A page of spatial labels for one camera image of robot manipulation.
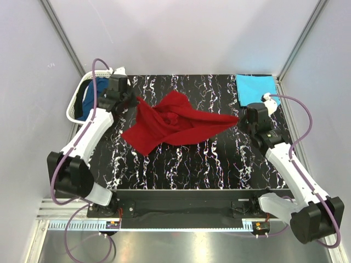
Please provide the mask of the red t shirt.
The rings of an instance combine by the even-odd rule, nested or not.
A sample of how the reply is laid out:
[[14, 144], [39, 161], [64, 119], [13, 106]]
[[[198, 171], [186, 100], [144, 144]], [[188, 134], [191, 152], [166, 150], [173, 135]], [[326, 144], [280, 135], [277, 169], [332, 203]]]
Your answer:
[[153, 107], [141, 97], [137, 100], [136, 123], [121, 137], [143, 156], [161, 143], [173, 146], [201, 143], [239, 122], [237, 116], [196, 110], [186, 95], [175, 90]]

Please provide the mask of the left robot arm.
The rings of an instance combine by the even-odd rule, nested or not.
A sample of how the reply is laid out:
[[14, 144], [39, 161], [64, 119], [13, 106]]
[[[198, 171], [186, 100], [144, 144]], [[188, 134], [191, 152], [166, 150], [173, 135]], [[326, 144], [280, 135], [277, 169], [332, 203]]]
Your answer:
[[119, 115], [136, 104], [129, 78], [112, 75], [107, 88], [94, 95], [93, 107], [78, 133], [60, 152], [51, 152], [47, 157], [52, 199], [59, 191], [103, 207], [111, 205], [113, 193], [95, 182], [89, 159]]

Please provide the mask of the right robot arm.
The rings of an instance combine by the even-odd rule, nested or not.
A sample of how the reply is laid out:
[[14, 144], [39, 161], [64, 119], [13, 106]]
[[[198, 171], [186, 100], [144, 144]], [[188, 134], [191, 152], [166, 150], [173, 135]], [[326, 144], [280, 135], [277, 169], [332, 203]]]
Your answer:
[[270, 116], [276, 109], [275, 102], [249, 104], [240, 124], [254, 147], [280, 173], [295, 200], [288, 201], [266, 188], [252, 195], [250, 212], [277, 217], [289, 225], [302, 244], [336, 235], [335, 248], [341, 242], [339, 227], [344, 203], [339, 197], [330, 197], [314, 181], [293, 153], [287, 137], [280, 129], [273, 128]]

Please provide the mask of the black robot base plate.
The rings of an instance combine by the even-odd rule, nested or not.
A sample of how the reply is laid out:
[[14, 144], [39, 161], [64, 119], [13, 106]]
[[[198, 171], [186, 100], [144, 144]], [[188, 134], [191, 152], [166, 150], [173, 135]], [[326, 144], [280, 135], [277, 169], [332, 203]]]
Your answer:
[[257, 201], [263, 190], [118, 190], [112, 195], [112, 207], [94, 204], [89, 218], [122, 218], [142, 215], [215, 214], [233, 218], [265, 218]]

